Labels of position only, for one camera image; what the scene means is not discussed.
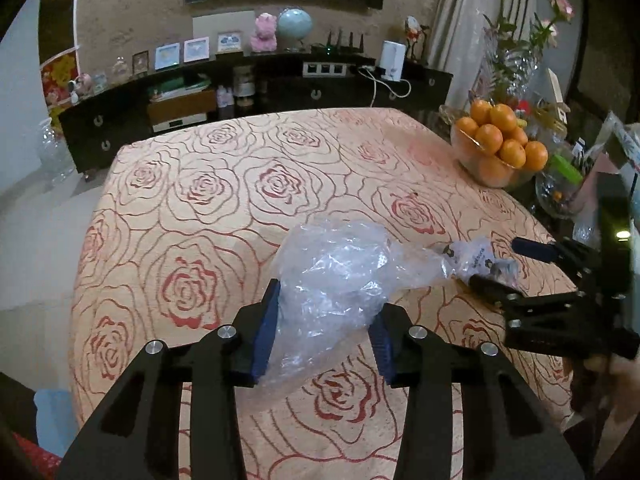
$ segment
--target orange fruit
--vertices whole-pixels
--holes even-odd
[[[524,148],[515,139],[507,139],[500,148],[500,158],[516,170],[524,166],[527,155]]]
[[[513,140],[517,140],[518,143],[521,146],[526,146],[527,142],[529,142],[529,137],[527,137],[527,134],[524,132],[524,130],[519,127],[516,126],[513,130],[511,130],[510,132],[507,132],[505,134],[503,134],[504,139],[513,139]]]
[[[525,170],[540,171],[546,166],[549,159],[549,152],[542,142],[532,140],[524,147],[527,160],[524,163]]]
[[[476,99],[471,103],[471,118],[478,123],[478,126],[489,124],[491,122],[491,108],[493,108],[491,103],[483,101],[482,99]]]
[[[483,156],[478,161],[478,178],[488,187],[504,187],[511,180],[513,171],[496,156]]]
[[[502,133],[496,126],[485,124],[476,131],[476,140],[487,155],[493,155],[502,146]]]
[[[458,129],[465,132],[469,137],[473,138],[476,136],[478,124],[471,117],[460,117],[456,121],[456,126],[458,127]]]
[[[500,131],[502,132],[510,132],[518,126],[516,114],[514,114],[513,110],[511,110],[507,105],[495,105],[491,108],[489,115],[493,125],[500,128]]]

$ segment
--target beige curtain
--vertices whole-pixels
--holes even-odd
[[[500,0],[440,0],[430,40],[429,66],[453,74],[447,103],[464,108],[484,54],[486,14],[495,19]],[[507,16],[517,34],[529,37],[536,0],[507,0]]]

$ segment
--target transparent plastic bag on floor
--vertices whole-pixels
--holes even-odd
[[[451,268],[381,225],[323,219],[289,231],[271,275],[281,286],[276,337],[258,385],[236,391],[241,413],[267,409],[344,359],[395,291],[430,286]]]
[[[488,238],[474,238],[470,242],[447,244],[442,253],[457,278],[469,284],[474,274],[489,276],[512,288],[518,286],[518,263],[512,258],[496,258]]]

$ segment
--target globe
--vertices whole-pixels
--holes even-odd
[[[278,35],[302,41],[311,32],[314,22],[302,9],[286,9],[278,16]]]

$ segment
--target rose pattern tablecloth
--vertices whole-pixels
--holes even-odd
[[[308,110],[187,128],[123,147],[86,233],[70,341],[81,421],[146,341],[196,341],[262,296],[288,229],[319,216],[370,219],[428,246],[549,234],[500,190],[479,187],[452,148],[396,110]],[[520,256],[529,295],[564,292],[558,269]],[[500,344],[501,316],[458,282],[398,298],[446,341]],[[569,384],[560,359],[503,349],[560,423]],[[462,477],[462,404],[454,388],[452,478]],[[258,415],[240,416],[249,478],[392,478],[407,391],[391,390],[368,340]],[[189,385],[180,474],[190,475]]]

